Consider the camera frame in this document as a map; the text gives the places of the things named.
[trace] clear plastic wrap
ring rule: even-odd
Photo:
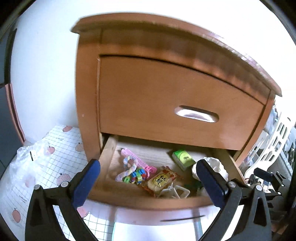
[[[33,188],[50,158],[47,141],[42,140],[32,146],[20,147],[17,150],[17,158],[10,163],[8,169],[11,185],[17,183],[23,188]]]

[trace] wooden cabinet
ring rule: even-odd
[[[259,137],[275,95],[281,95],[253,59],[205,29],[162,16],[91,16],[72,31],[80,34],[79,128],[88,160],[101,163],[90,199],[108,204],[121,222],[149,225],[193,218],[211,204],[194,192],[187,199],[156,199],[136,185],[115,182],[123,147],[158,168],[169,165],[184,182],[191,171],[175,165],[173,150],[191,150],[195,159],[216,157],[229,179],[244,181],[238,165]],[[104,147],[102,132],[112,134]],[[238,150],[235,160],[228,149]],[[148,218],[135,222],[130,213]]]

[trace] drawer front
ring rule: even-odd
[[[240,150],[262,109],[239,89],[195,70],[143,58],[101,57],[101,132]]]

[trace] blue gripper pad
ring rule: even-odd
[[[100,174],[100,170],[100,162],[96,159],[91,159],[86,167],[81,172],[78,172],[71,180],[69,192],[72,205],[75,209],[84,204],[89,192]]]
[[[227,182],[224,178],[210,167],[206,160],[199,160],[196,164],[196,174],[207,193],[209,194],[213,204],[216,207],[223,208],[226,203],[226,195],[228,193]]]

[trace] yellow label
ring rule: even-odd
[[[168,180],[169,180],[169,177],[166,174],[162,173],[153,179],[153,183],[158,187],[162,187],[166,183],[168,183]]]

